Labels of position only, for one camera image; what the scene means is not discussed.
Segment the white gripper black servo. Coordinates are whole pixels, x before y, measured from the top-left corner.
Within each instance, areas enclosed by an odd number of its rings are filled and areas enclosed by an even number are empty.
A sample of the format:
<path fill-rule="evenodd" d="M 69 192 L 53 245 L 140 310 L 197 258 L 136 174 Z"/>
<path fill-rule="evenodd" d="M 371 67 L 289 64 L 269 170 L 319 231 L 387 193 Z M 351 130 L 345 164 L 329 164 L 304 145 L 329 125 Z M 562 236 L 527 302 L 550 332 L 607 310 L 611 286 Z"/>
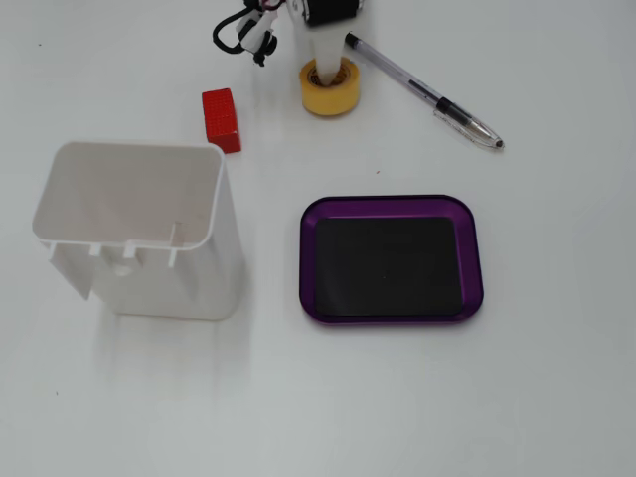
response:
<path fill-rule="evenodd" d="M 311 60 L 320 83 L 330 85 L 341 68 L 341 58 L 349 25 L 365 4 L 364 0 L 289 0 L 286 2 L 294 24 L 296 57 L 299 66 Z"/>

